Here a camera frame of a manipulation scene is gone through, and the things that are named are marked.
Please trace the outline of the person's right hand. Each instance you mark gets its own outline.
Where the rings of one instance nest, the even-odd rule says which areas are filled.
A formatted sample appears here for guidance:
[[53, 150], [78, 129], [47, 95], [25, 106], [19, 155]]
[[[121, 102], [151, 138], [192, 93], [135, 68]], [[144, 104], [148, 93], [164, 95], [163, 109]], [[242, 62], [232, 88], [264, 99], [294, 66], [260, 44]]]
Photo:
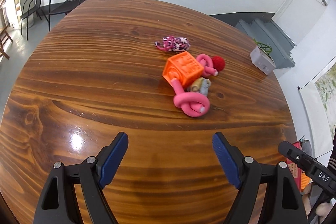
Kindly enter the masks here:
[[[303, 205], [306, 211], [306, 215], [308, 215], [311, 211], [311, 204], [310, 204], [310, 199], [309, 199], [309, 195], [311, 194], [311, 188], [314, 185], [313, 182], [307, 184], [307, 186], [304, 188], [303, 190], [303, 196], [302, 196], [302, 201], [303, 201]], [[333, 208], [333, 204], [331, 202], [324, 202], [321, 203], [316, 209], [315, 209], [315, 213], [317, 216], [320, 217], [321, 221], [323, 221], [327, 215], [329, 214], [329, 212], [331, 211], [331, 209]]]

